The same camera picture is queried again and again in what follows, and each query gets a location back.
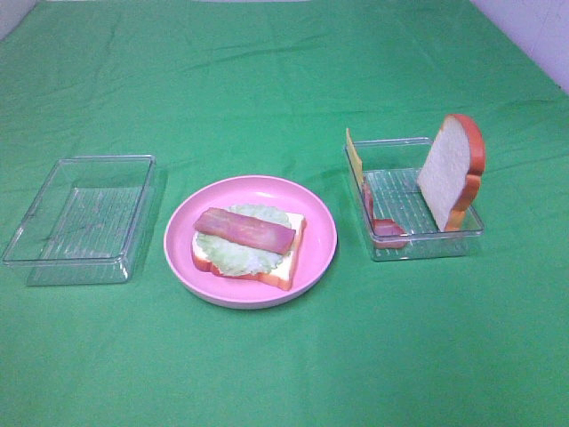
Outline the pink plate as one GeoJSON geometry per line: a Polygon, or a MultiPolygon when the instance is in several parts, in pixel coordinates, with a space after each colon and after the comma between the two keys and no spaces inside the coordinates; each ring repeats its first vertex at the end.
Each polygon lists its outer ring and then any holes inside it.
{"type": "Polygon", "coordinates": [[[335,222],[310,190],[244,175],[187,198],[164,234],[173,273],[193,294],[230,308],[277,306],[307,292],[337,246],[335,222]]]}

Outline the green tablecloth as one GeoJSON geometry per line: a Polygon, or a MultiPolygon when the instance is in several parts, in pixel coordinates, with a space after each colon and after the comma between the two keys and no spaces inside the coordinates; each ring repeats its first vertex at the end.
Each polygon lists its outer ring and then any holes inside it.
{"type": "Polygon", "coordinates": [[[62,157],[151,154],[166,183],[117,286],[1,270],[4,426],[565,426],[568,99],[468,1],[44,2],[1,44],[1,241],[62,157]],[[374,262],[342,147],[473,117],[485,223],[460,258],[374,262]],[[227,310],[163,234],[203,186],[296,181],[333,214],[322,279],[227,310]]]}

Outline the bread slice bottom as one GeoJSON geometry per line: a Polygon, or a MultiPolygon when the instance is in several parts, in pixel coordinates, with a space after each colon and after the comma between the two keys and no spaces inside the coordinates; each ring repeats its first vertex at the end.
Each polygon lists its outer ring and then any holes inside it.
{"type": "Polygon", "coordinates": [[[292,219],[293,227],[296,231],[296,237],[293,241],[293,245],[289,252],[285,254],[285,258],[282,263],[270,273],[256,273],[256,274],[246,274],[243,276],[231,277],[225,276],[220,273],[220,271],[209,261],[203,258],[201,255],[196,254],[196,249],[193,248],[193,244],[191,244],[191,253],[192,253],[192,260],[195,267],[198,270],[212,273],[215,276],[224,277],[224,278],[233,278],[233,279],[250,279],[259,281],[261,283],[275,286],[281,290],[288,291],[293,286],[293,276],[296,271],[296,265],[300,253],[300,246],[303,239],[304,230],[306,227],[306,219],[300,213],[289,213],[289,216],[292,219]]]}

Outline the green lettuce leaf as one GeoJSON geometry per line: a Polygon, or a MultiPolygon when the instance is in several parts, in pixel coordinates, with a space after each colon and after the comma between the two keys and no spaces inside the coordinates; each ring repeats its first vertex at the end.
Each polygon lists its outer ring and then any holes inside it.
{"type": "MultiPolygon", "coordinates": [[[[252,216],[265,222],[292,228],[292,219],[286,211],[269,205],[232,205],[227,210],[234,214],[252,216]]],[[[221,274],[237,277],[246,274],[270,273],[285,259],[284,255],[243,246],[215,235],[195,233],[192,242],[196,254],[211,262],[221,274]]]]}

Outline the clear plastic tray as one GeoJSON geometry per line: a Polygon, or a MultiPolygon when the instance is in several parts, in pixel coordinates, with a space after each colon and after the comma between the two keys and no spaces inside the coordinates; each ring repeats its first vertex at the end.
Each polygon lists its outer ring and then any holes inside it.
{"type": "Polygon", "coordinates": [[[428,137],[353,141],[363,162],[363,175],[373,193],[376,218],[390,218],[404,230],[403,236],[373,235],[371,221],[365,211],[363,190],[359,189],[348,161],[349,179],[362,219],[364,242],[375,262],[418,260],[474,255],[480,251],[484,225],[474,207],[469,207],[461,228],[453,232],[438,229],[417,184],[420,169],[432,141],[428,137]],[[373,241],[405,239],[401,249],[377,249],[373,241]]]}
{"type": "Polygon", "coordinates": [[[28,286],[121,284],[156,194],[152,155],[59,159],[2,255],[28,286]]]}

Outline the clear plastic tray left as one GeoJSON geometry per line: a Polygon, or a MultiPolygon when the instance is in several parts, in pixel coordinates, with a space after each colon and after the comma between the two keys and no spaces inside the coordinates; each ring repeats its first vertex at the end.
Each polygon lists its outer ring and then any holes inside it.
{"type": "Polygon", "coordinates": [[[152,155],[59,159],[2,255],[28,286],[121,284],[156,194],[152,155]]]}

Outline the bread slice top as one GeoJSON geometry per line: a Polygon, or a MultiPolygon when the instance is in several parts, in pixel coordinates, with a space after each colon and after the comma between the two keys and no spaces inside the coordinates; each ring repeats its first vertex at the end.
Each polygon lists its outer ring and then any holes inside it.
{"type": "Polygon", "coordinates": [[[477,196],[485,171],[485,141],[463,114],[445,117],[417,183],[439,230],[457,231],[477,196]]]}

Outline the yellow cheese slice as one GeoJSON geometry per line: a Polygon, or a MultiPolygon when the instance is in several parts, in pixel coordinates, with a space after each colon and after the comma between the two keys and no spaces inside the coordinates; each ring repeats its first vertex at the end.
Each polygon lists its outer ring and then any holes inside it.
{"type": "Polygon", "coordinates": [[[360,156],[357,154],[357,149],[352,140],[349,128],[346,129],[346,149],[348,153],[349,163],[356,179],[356,184],[359,189],[362,189],[364,183],[363,162],[360,156]]]}

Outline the bread slice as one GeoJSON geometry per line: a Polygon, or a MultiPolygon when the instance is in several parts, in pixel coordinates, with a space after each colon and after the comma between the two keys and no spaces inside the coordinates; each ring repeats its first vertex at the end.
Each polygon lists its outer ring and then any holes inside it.
{"type": "Polygon", "coordinates": [[[463,114],[445,117],[417,183],[439,230],[457,231],[477,196],[485,171],[485,141],[463,114]]]}
{"type": "Polygon", "coordinates": [[[289,252],[285,254],[285,258],[282,263],[270,273],[256,273],[256,274],[246,274],[243,276],[231,277],[225,276],[220,273],[220,271],[209,261],[203,258],[201,255],[196,254],[196,249],[193,248],[193,244],[191,244],[191,253],[192,253],[192,260],[195,267],[198,270],[212,273],[215,276],[224,277],[224,278],[233,278],[233,279],[250,279],[259,281],[261,283],[275,286],[281,290],[288,291],[293,286],[293,276],[296,271],[296,265],[300,253],[300,246],[303,239],[304,230],[306,227],[306,219],[300,213],[289,213],[289,216],[292,219],[293,227],[296,231],[296,237],[293,241],[293,245],[289,252]]]}

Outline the bacon strip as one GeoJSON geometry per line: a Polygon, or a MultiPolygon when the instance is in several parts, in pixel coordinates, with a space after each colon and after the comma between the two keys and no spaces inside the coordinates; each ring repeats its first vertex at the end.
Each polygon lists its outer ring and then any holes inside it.
{"type": "MultiPolygon", "coordinates": [[[[373,193],[367,179],[363,180],[362,190],[364,196],[365,211],[371,221],[373,235],[384,238],[403,236],[405,234],[405,230],[393,219],[390,218],[379,219],[375,217],[373,193]]],[[[407,243],[408,241],[405,239],[393,240],[388,242],[373,241],[373,245],[377,249],[401,249],[405,247],[407,243]]]]}
{"type": "Polygon", "coordinates": [[[296,237],[294,229],[217,207],[201,213],[194,228],[232,243],[281,255],[289,252],[296,237]]]}

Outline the clear plastic tray right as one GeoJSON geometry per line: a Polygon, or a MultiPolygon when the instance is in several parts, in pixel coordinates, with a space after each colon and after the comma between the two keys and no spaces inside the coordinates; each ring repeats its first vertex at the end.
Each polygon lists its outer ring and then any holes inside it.
{"type": "Polygon", "coordinates": [[[375,262],[418,260],[474,255],[480,251],[484,225],[474,207],[469,207],[461,228],[453,232],[438,229],[417,184],[420,169],[432,141],[428,137],[353,141],[363,162],[363,175],[373,193],[376,218],[390,218],[404,230],[403,236],[373,235],[371,221],[365,211],[363,190],[359,189],[348,161],[349,179],[362,219],[364,242],[375,262]],[[401,249],[377,249],[373,241],[405,239],[401,249]]]}

